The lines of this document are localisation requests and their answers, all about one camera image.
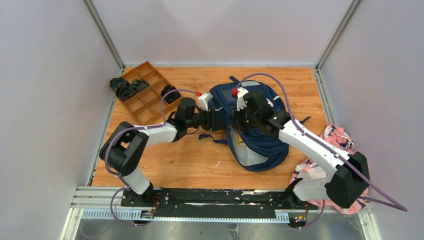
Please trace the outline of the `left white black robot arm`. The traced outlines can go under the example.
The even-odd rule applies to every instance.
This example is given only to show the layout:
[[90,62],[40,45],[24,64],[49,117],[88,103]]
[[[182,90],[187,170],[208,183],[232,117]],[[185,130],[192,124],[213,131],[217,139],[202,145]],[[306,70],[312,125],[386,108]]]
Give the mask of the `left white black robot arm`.
[[100,149],[99,158],[134,193],[135,202],[146,207],[153,201],[153,184],[139,168],[145,148],[177,142],[187,135],[189,128],[216,132],[226,127],[216,110],[204,110],[194,99],[184,97],[163,124],[135,126],[121,122]]

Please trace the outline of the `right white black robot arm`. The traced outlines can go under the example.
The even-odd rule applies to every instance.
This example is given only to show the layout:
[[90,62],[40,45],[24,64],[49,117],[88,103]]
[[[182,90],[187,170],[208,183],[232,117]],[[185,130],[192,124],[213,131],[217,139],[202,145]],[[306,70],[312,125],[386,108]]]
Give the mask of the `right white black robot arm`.
[[348,209],[369,187],[367,158],[362,153],[339,149],[308,130],[289,112],[273,110],[262,92],[240,87],[233,89],[231,95],[236,99],[232,112],[240,132],[259,129],[300,150],[325,171],[325,177],[298,178],[286,188],[285,201],[290,208],[298,209],[310,200],[330,200]]

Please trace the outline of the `navy blue backpack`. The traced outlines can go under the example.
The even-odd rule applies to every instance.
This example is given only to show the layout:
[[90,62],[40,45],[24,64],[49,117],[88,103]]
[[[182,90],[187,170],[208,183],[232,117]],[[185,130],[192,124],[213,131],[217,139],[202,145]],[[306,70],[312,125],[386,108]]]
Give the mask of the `navy blue backpack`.
[[232,97],[232,89],[239,81],[231,76],[231,83],[222,83],[209,90],[211,99],[208,108],[217,114],[218,119],[225,123],[223,128],[225,139],[212,139],[216,144],[224,144],[230,148],[236,161],[249,172],[263,172],[273,169],[283,163],[289,155],[289,145],[259,128],[239,132],[233,127],[233,110],[237,100]]

